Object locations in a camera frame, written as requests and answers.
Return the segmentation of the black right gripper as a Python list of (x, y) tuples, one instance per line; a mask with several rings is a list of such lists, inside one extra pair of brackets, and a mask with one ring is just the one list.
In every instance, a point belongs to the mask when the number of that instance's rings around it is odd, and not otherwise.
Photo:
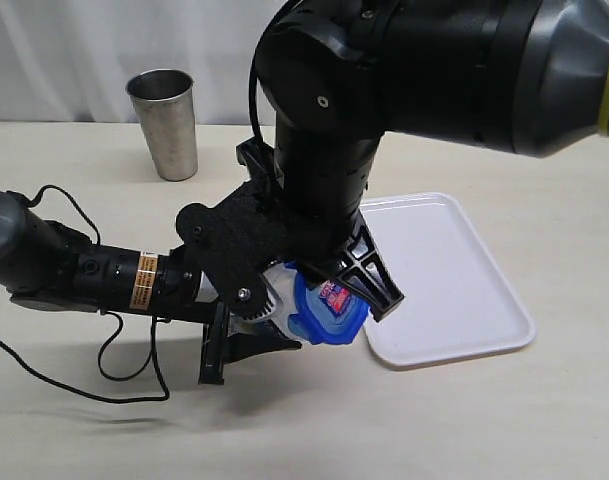
[(273, 150), (250, 138), (236, 148), (249, 180), (214, 207), (192, 203), (177, 214), (184, 266), (199, 270), (234, 315), (254, 320), (271, 302), (264, 273), (277, 260), (293, 261), (309, 282), (331, 280), (364, 300), (381, 321), (404, 299), (384, 265), (363, 216), (340, 243), (331, 232), (287, 207), (264, 161)]

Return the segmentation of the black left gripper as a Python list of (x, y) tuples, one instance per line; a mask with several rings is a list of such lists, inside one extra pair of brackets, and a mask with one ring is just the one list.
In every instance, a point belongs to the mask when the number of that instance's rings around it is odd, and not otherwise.
[(183, 245), (175, 248), (171, 256), (178, 261), (181, 271), (174, 301), (181, 310), (191, 311), (196, 322), (203, 324), (199, 384), (223, 385), (224, 364), (302, 348), (299, 341), (270, 335), (238, 333), (227, 338), (230, 310), (220, 295), (215, 293), (210, 301), (197, 300), (203, 277), (198, 265), (197, 248)]

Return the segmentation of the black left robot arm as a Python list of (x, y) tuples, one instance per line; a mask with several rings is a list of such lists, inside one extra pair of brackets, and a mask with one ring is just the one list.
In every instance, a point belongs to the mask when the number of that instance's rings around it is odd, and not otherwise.
[(202, 384), (223, 384), (223, 368), (246, 358), (302, 345), (277, 331), (232, 333), (234, 314), (272, 302), (259, 273), (227, 281), (213, 299), (198, 297), (207, 276), (195, 242), (167, 255), (104, 245), (32, 212), (35, 201), (0, 191), (0, 285), (11, 301), (43, 311), (127, 313), (203, 327)]

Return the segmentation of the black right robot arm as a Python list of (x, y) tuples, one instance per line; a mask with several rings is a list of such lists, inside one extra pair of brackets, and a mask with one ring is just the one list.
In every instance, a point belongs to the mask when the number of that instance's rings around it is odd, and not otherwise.
[(269, 304), (263, 274), (294, 262), (376, 319), (403, 299), (359, 205), (382, 137), (404, 133), (545, 157), (609, 136), (603, 1), (289, 1), (255, 48), (249, 118), (264, 95), (275, 142), (238, 149), (250, 178), (177, 215), (183, 292), (207, 278), (234, 314)]

